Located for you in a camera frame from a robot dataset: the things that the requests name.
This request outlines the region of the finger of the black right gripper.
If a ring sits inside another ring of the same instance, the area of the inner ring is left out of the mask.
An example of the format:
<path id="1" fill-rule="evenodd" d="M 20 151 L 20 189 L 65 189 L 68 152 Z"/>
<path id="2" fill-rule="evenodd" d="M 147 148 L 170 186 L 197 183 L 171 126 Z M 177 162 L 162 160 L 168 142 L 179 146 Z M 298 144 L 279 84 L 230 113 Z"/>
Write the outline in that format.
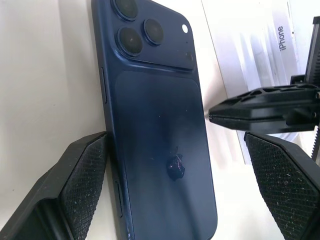
<path id="1" fill-rule="evenodd" d="M 210 117 L 211 123 L 219 126 L 244 132 L 255 133 L 291 133 L 313 131 L 314 123 L 287 125 L 283 120 L 276 121 L 248 121 L 243 119 L 231 119 L 223 117 Z"/>
<path id="2" fill-rule="evenodd" d="M 320 88 L 312 84 L 257 88 L 211 107 L 208 111 L 208 119 L 272 119 L 294 108 L 318 107 L 319 95 Z"/>

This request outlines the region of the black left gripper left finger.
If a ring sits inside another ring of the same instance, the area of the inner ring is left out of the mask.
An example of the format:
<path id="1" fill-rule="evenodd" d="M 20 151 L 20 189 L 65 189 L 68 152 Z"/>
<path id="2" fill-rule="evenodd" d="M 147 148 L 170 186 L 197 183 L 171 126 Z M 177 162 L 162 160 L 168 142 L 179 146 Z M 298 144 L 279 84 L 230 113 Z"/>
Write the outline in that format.
<path id="1" fill-rule="evenodd" d="M 71 143 L 0 231 L 2 240 L 84 240 L 101 195 L 107 134 Z"/>

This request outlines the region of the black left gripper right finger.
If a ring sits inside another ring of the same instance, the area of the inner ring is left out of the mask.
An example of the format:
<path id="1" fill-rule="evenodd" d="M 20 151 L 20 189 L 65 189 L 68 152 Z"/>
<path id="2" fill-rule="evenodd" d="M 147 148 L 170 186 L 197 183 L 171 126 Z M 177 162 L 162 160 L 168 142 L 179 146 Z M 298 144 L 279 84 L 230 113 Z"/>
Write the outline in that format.
<path id="1" fill-rule="evenodd" d="M 260 194 L 286 240 L 320 238 L 320 167 L 297 144 L 244 135 Z"/>

